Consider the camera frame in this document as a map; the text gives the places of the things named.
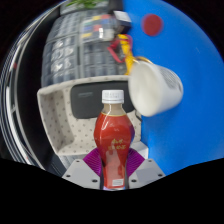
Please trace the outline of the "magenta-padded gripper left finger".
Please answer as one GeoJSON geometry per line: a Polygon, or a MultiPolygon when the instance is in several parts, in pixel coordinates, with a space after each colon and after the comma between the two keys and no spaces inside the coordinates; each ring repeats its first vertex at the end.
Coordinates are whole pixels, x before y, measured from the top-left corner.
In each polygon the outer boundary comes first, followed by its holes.
{"type": "Polygon", "coordinates": [[[83,159],[75,159],[62,176],[78,186],[97,189],[101,188],[102,164],[98,149],[93,149],[83,159]]]}

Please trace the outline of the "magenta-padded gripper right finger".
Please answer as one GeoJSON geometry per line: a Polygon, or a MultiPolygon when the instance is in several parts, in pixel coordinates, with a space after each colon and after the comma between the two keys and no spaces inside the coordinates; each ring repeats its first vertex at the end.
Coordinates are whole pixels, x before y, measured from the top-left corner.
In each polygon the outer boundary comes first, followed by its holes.
{"type": "Polygon", "coordinates": [[[164,172],[153,159],[145,159],[136,150],[129,150],[125,179],[127,189],[141,188],[164,176],[164,172]]]}

